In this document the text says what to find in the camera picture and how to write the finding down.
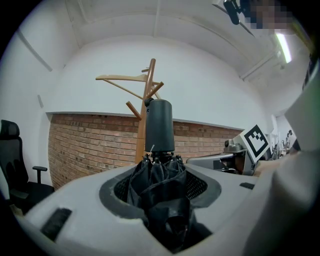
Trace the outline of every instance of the black office chair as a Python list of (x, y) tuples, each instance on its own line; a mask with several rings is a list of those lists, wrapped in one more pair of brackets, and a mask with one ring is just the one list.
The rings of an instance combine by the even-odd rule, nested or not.
[(23, 214), (34, 205), (52, 194), (52, 186), (41, 184), (41, 171), (48, 169), (34, 166), (37, 170), (37, 183), (28, 182), (28, 173), (22, 154), (22, 139), (16, 123), (1, 120), (0, 131), (0, 167), (8, 183), (10, 201), (20, 208)]

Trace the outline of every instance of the brick wall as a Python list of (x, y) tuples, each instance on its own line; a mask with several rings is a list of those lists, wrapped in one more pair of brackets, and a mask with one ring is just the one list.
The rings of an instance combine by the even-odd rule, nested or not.
[[(54, 114), (48, 158), (53, 186), (91, 174), (133, 165), (138, 120), (134, 117)], [(239, 130), (174, 122), (175, 154), (184, 160), (221, 153)]]

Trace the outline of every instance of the fluorescent light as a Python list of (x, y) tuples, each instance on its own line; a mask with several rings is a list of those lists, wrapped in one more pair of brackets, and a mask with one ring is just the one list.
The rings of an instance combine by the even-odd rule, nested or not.
[(292, 61), (292, 58), (291, 58), (291, 54), (289, 51), (287, 40), (283, 34), (276, 34), (276, 37), (278, 38), (278, 40), (280, 42), (280, 45), (281, 45), (281, 48), (282, 48), (282, 51), (283, 51), (283, 54), (285, 57), (285, 61), (286, 61), (286, 63), (289, 63), (290, 61)]

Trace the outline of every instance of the wooden coat rack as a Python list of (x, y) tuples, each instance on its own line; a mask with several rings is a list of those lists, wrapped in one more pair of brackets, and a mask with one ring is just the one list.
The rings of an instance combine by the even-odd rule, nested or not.
[[(116, 86), (142, 100), (141, 104), (141, 111), (140, 113), (135, 109), (135, 107), (131, 104), (130, 101), (126, 103), (128, 108), (132, 111), (132, 113), (136, 116), (139, 120), (138, 126), (138, 134), (137, 134), (137, 141), (136, 141), (136, 150), (135, 150), (135, 163), (138, 164), (144, 156), (144, 147), (145, 147), (145, 139), (146, 139), (146, 106), (145, 100), (151, 98), (155, 95), (158, 99), (161, 99), (159, 94), (157, 93), (158, 90), (164, 85), (163, 82), (154, 82), (154, 71), (155, 71), (156, 60), (153, 58), (150, 61), (150, 66), (146, 69), (143, 69), (141, 72), (147, 72), (147, 74), (141, 74), (138, 76), (127, 76), (127, 75), (100, 75), (95, 78), (95, 80), (103, 80), (113, 86)], [(135, 94), (134, 92), (112, 82), (111, 80), (121, 80), (121, 81), (136, 81), (136, 82), (143, 82), (145, 83), (143, 97)]]

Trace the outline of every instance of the white ceiling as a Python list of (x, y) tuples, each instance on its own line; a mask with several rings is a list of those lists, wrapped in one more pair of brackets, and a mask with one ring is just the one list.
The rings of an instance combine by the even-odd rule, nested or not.
[(283, 57), (277, 57), (281, 48), (274, 35), (267, 30), (251, 29), (247, 23), (232, 24), (229, 16), (212, 3), (212, 0), (66, 0), (66, 7), (80, 46), (126, 35), (165, 37), (217, 56), (258, 88), (301, 80), (309, 54), (297, 36), (286, 36), (292, 62), (285, 64)]

